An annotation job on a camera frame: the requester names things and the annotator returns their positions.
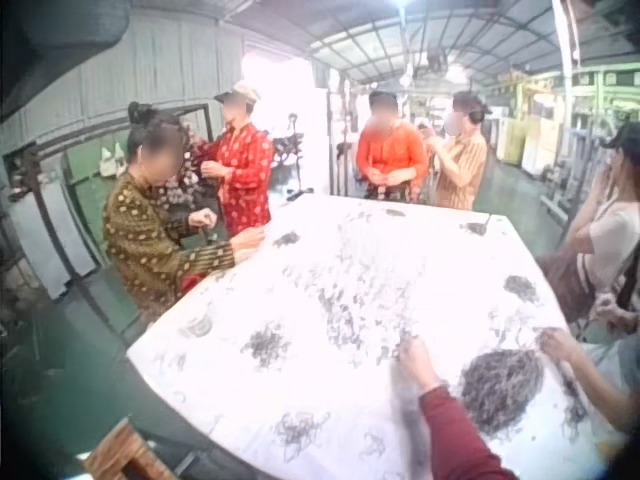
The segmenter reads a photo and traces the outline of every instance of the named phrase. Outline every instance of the black cap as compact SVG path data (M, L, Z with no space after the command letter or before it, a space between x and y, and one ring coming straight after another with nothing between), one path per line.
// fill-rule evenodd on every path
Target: black cap
M374 90L369 94L369 107L373 108L376 104L398 108L398 96L395 93Z
M625 123L616 136L608 142L602 142L602 146L622 149L633 165L640 166L640 122Z
M453 94L453 107L462 108L465 113L481 111L490 114L491 109L473 92L456 92Z

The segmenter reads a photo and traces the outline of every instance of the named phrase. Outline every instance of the patterned brown blouse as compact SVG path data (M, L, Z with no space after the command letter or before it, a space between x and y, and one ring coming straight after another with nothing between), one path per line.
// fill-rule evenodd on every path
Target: patterned brown blouse
M144 323L157 320L182 296L186 274L208 274L234 266L228 242L183 250L190 231L187 217L169 221L151 191L122 175L103 213L107 253L135 299Z

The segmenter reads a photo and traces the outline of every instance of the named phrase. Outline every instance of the wooden stool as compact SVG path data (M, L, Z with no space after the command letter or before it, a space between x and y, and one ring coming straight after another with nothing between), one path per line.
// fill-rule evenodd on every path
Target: wooden stool
M126 418L100 442L84 466L95 480L178 480Z

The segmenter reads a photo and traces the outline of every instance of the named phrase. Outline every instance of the white wall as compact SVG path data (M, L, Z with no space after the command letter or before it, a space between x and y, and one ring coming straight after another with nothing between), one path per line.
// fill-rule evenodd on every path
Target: white wall
M120 117L132 100L160 107L208 102L215 133L222 119L213 96L240 79L243 50L242 35L213 19L134 10L115 47L59 78L0 125L0 155Z

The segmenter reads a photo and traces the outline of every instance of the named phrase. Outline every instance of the white paper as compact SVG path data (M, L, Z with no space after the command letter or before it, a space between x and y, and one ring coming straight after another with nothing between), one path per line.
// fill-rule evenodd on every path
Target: white paper
M487 219L303 196L277 211L255 257L201 282L129 358L196 428L271 475L427 478L427 427L417 392L393 358L401 332L425 340L455 393L478 354L499 344L531 348L534 329L566 328L506 218L491 217L484 236L461 226ZM292 231L296 243L274 245ZM523 304L506 292L509 275L535 284L538 301ZM525 320L514 323L514 314ZM336 316L354 332L329 328ZM261 367L247 345L266 327L286 346ZM551 371L525 418L490 441L524 480L577 479L597 465L587 433L573 441L563 434L568 400ZM292 425L304 427L299 436Z

